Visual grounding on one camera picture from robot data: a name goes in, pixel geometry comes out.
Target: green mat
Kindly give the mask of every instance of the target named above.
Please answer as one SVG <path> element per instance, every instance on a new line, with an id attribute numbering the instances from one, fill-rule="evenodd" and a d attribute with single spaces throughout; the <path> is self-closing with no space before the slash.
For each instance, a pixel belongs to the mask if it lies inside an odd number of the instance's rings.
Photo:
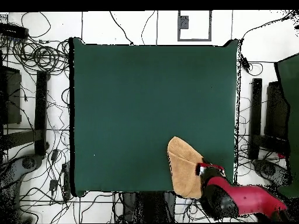
<path id="1" fill-rule="evenodd" d="M 290 157 L 288 164 L 293 177 L 291 185 L 282 186 L 278 191 L 288 198 L 299 197 L 299 55 L 276 64 L 284 97 L 290 106 L 288 118 L 288 141 Z"/>
<path id="2" fill-rule="evenodd" d="M 226 47 L 73 44 L 77 195 L 173 191 L 166 149 L 174 136 L 223 166 L 232 182 L 237 40 Z"/>

